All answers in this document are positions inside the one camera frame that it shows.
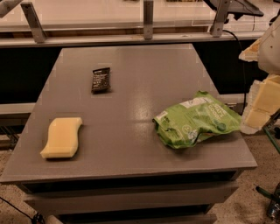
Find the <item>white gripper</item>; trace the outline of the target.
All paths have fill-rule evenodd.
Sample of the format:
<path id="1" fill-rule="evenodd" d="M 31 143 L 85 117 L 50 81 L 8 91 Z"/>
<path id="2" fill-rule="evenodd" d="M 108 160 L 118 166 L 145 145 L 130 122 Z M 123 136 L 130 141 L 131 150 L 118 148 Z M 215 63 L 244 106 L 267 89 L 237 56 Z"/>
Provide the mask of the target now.
<path id="1" fill-rule="evenodd" d="M 239 59 L 258 61 L 261 70 L 268 73 L 262 81 L 255 80 L 248 93 L 248 104 L 241 117 L 241 132 L 255 134 L 280 109 L 280 16 L 261 39 L 243 50 Z"/>

